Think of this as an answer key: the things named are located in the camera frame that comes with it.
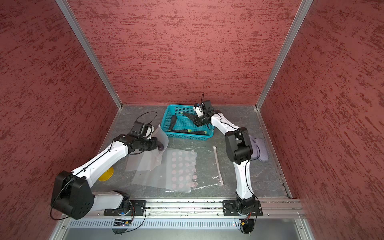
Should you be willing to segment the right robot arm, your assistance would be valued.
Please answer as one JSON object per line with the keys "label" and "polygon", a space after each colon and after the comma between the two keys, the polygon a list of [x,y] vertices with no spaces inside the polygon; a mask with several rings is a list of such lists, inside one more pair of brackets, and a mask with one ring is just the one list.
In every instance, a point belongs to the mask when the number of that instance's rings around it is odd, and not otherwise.
{"label": "right robot arm", "polygon": [[224,136],[226,153],[233,163],[236,175],[236,210],[242,216],[247,216],[258,206],[257,198],[252,191],[249,162],[252,159],[253,147],[247,128],[238,127],[227,120],[220,111],[207,112],[201,116],[182,113],[194,125],[200,127],[210,124]]}

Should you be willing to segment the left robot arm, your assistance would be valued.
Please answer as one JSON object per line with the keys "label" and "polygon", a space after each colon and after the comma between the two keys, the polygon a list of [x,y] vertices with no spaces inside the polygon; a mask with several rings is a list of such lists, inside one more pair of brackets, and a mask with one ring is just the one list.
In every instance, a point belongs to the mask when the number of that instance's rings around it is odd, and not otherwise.
{"label": "left robot arm", "polygon": [[89,212],[112,210],[118,215],[131,214],[129,196],[122,191],[94,193],[95,182],[115,163],[129,154],[139,155],[155,150],[163,151],[164,145],[156,137],[135,138],[119,135],[101,153],[82,166],[60,172],[55,179],[51,210],[57,210],[66,218],[79,220]]}

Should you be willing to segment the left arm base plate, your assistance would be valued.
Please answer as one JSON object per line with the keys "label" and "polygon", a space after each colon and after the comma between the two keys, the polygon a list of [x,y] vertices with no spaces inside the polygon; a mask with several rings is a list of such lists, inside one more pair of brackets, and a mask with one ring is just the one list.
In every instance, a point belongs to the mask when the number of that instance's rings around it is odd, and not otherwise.
{"label": "left arm base plate", "polygon": [[118,209],[104,210],[104,216],[117,217],[136,217],[143,216],[147,201],[145,200],[129,200],[121,204]]}

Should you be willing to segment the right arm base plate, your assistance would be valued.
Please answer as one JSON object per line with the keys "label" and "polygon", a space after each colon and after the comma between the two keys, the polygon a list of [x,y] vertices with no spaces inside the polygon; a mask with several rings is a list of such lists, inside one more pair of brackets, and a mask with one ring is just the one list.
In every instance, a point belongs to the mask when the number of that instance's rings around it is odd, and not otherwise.
{"label": "right arm base plate", "polygon": [[223,201],[223,213],[225,217],[248,216],[261,217],[263,210],[260,201]]}

